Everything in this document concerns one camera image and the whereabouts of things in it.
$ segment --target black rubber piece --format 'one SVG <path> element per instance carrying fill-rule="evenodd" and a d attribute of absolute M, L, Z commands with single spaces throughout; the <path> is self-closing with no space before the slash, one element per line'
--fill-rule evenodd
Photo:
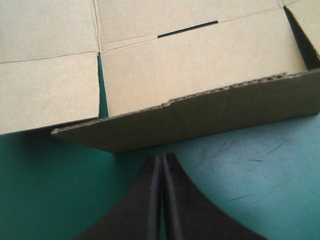
<path fill-rule="evenodd" d="M 167 240 L 265 239 L 210 202 L 172 153 L 163 159 L 162 200 Z"/>
<path fill-rule="evenodd" d="M 149 156 L 130 189 L 101 220 L 75 240 L 158 240 L 160 160 Z"/>

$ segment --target cardboard flap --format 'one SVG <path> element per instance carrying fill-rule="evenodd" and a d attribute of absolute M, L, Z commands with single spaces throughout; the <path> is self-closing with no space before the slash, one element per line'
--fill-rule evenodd
<path fill-rule="evenodd" d="M 0 63 L 98 52 L 92 0 L 0 0 Z"/>
<path fill-rule="evenodd" d="M 282 8 L 101 55 L 110 117 L 278 73 L 306 70 Z"/>
<path fill-rule="evenodd" d="M 97 0 L 102 51 L 108 44 L 161 35 L 275 9 L 277 0 Z"/>
<path fill-rule="evenodd" d="M 320 111 L 319 79 L 319 70 L 258 79 L 141 112 L 55 129 L 52 134 L 119 153 L 316 114 Z"/>
<path fill-rule="evenodd" d="M 320 53 L 320 1 L 296 0 L 286 7 L 293 14 L 295 20 L 304 31 L 305 35 L 317 51 Z"/>
<path fill-rule="evenodd" d="M 0 135 L 96 118 L 96 53 L 0 64 Z"/>
<path fill-rule="evenodd" d="M 0 0 L 0 134 L 96 118 L 92 0 Z"/>

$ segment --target corrugated cardboard edge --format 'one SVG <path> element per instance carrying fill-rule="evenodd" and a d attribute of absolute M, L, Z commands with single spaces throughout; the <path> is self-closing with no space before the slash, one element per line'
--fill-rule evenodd
<path fill-rule="evenodd" d="M 320 70 L 217 88 L 52 134 L 119 153 L 320 112 Z"/>

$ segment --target green surface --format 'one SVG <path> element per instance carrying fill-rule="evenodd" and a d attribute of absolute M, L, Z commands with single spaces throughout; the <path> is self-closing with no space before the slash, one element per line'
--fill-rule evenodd
<path fill-rule="evenodd" d="M 0 239 L 70 239 L 118 201 L 147 154 L 174 152 L 198 187 L 241 223 L 269 239 L 318 240 L 319 146 L 319 116 L 118 155 L 45 131 L 1 136 Z"/>

